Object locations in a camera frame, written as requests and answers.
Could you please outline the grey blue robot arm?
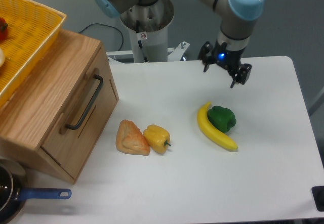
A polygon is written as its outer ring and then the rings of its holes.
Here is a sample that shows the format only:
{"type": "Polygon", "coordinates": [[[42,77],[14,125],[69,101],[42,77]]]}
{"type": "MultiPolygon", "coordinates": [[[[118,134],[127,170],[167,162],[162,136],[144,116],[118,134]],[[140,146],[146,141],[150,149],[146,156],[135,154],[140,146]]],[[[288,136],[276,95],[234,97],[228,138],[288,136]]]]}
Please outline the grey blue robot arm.
{"type": "MultiPolygon", "coordinates": [[[[263,12],[265,0],[199,0],[221,17],[215,44],[205,42],[198,59],[204,69],[216,64],[225,69],[232,84],[245,84],[252,66],[241,56],[254,26],[263,12]]],[[[129,30],[135,62],[161,62],[168,57],[167,32],[174,18],[170,0],[95,0],[110,18],[120,18],[129,30]]]]}

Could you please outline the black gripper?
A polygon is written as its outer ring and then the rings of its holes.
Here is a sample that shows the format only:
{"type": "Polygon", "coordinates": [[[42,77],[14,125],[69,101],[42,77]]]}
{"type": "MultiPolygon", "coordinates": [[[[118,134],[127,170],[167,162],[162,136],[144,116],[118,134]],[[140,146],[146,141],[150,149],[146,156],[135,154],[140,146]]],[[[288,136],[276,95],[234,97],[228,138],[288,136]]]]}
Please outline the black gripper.
{"type": "Polygon", "coordinates": [[[217,64],[227,70],[232,77],[230,88],[233,88],[235,84],[244,85],[251,73],[252,65],[248,63],[242,64],[240,62],[244,50],[245,48],[238,51],[230,51],[229,44],[226,42],[216,42],[215,48],[213,49],[212,44],[206,41],[200,48],[198,60],[204,66],[203,72],[207,72],[209,66],[213,64],[217,64]]]}

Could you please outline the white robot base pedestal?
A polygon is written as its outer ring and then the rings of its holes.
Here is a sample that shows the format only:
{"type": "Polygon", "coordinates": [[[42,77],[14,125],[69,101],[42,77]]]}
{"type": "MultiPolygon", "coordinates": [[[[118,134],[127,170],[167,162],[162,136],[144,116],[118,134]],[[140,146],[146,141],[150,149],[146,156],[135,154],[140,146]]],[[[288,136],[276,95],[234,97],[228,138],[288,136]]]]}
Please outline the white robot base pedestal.
{"type": "Polygon", "coordinates": [[[166,43],[168,48],[168,27],[173,18],[174,6],[170,0],[157,0],[150,6],[134,5],[122,13],[120,20],[129,32],[133,55],[138,49],[159,44],[166,43]]]}

